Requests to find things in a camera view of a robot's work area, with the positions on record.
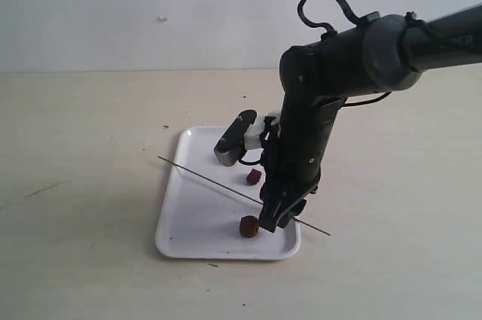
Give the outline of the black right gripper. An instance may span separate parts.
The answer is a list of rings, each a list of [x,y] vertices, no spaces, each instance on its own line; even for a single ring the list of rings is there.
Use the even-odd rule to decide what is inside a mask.
[[[317,191],[325,149],[345,102],[344,98],[327,96],[283,99],[276,136],[264,151],[266,175],[260,190],[263,206],[259,227],[275,232],[304,210],[306,200],[301,200],[287,212],[285,198],[292,202]]]

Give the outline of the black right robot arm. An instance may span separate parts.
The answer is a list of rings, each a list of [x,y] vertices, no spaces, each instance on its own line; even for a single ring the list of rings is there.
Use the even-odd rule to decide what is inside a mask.
[[[430,69],[481,61],[481,8],[431,22],[414,13],[374,18],[281,57],[285,96],[263,154],[259,224],[274,232],[299,215],[316,191],[338,111],[354,96],[406,90]]]

